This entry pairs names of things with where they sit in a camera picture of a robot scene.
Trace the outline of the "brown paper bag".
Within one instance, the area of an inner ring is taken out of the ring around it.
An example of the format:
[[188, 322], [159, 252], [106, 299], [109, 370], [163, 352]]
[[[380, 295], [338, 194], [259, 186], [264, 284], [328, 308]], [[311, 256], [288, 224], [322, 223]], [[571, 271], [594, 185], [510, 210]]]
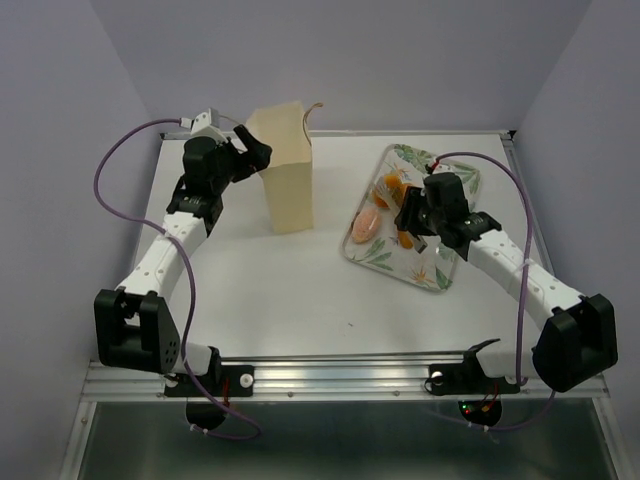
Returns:
[[259, 108], [245, 122], [250, 133], [272, 148], [270, 164], [260, 172], [276, 234], [308, 230], [313, 217], [313, 153], [308, 117], [321, 108], [300, 101]]

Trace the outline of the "long fake baguette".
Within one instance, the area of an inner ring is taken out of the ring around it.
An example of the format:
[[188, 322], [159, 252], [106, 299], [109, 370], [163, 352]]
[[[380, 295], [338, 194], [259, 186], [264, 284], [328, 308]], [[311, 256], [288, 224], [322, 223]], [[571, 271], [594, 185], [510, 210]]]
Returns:
[[414, 247], [413, 237], [406, 231], [398, 230], [396, 232], [399, 245], [404, 249], [412, 249]]

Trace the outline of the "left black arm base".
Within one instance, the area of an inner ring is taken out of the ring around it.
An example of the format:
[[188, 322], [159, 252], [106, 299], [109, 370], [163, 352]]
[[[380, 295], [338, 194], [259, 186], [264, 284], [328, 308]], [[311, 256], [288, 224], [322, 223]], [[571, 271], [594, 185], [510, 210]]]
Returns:
[[[219, 350], [210, 347], [210, 364], [208, 371], [197, 376], [204, 389], [216, 397], [223, 405], [230, 408], [232, 398], [249, 398], [253, 396], [255, 368], [249, 364], [227, 364], [222, 361]], [[176, 373], [165, 379], [164, 396], [168, 398], [205, 399], [186, 373]], [[228, 414], [210, 401], [206, 403], [188, 401], [185, 407], [186, 419], [197, 427], [216, 431], [228, 418]]]

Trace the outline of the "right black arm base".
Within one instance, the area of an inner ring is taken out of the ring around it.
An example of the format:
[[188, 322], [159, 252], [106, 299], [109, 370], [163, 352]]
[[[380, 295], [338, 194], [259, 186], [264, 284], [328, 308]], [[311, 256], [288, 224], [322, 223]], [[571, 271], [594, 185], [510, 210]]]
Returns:
[[490, 339], [471, 346], [459, 363], [432, 364], [423, 382], [424, 389], [434, 396], [462, 395], [458, 401], [462, 419], [486, 429], [496, 427], [501, 419], [501, 396], [520, 392], [520, 387], [505, 377], [488, 377], [481, 367], [478, 353], [497, 342], [498, 339]]

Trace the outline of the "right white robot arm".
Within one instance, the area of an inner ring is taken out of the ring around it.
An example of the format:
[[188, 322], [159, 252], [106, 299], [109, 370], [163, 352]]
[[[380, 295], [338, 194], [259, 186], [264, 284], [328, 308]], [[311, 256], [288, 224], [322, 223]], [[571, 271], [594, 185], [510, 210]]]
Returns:
[[518, 301], [540, 331], [530, 356], [517, 357], [523, 376], [567, 392], [617, 363], [612, 303], [582, 294], [527, 259], [493, 217], [470, 210], [455, 174], [430, 175], [407, 188], [395, 224], [415, 237], [439, 237]]

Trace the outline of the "pink fake bread loaf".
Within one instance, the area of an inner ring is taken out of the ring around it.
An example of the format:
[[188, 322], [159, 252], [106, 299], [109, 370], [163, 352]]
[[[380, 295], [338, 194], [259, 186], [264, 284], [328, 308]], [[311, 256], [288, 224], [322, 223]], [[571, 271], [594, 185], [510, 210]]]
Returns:
[[356, 244], [370, 241], [377, 233], [381, 215], [377, 208], [368, 207], [361, 210], [353, 221], [351, 239]]

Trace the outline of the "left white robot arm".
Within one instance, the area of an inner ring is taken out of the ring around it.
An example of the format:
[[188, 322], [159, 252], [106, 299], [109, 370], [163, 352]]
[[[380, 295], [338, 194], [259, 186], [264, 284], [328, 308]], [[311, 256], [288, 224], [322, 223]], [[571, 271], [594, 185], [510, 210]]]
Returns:
[[188, 375], [199, 393], [215, 392], [222, 382], [217, 349], [189, 342], [178, 328], [169, 300], [180, 279], [195, 279], [191, 256], [209, 238], [222, 210], [222, 194], [232, 184], [265, 170], [271, 148], [245, 125], [234, 127], [241, 141], [195, 119], [183, 145], [183, 173], [177, 180], [162, 224], [145, 218], [155, 239], [133, 271], [94, 300], [99, 359], [111, 367], [162, 375]]

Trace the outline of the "orange fake croissant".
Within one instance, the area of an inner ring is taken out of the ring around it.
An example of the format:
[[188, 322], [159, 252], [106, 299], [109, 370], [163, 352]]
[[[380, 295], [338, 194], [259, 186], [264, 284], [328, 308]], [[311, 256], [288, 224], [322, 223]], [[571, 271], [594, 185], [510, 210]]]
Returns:
[[386, 174], [378, 179], [373, 188], [373, 201], [382, 209], [390, 209], [392, 205], [401, 208], [408, 187], [409, 184], [404, 183], [397, 174]]

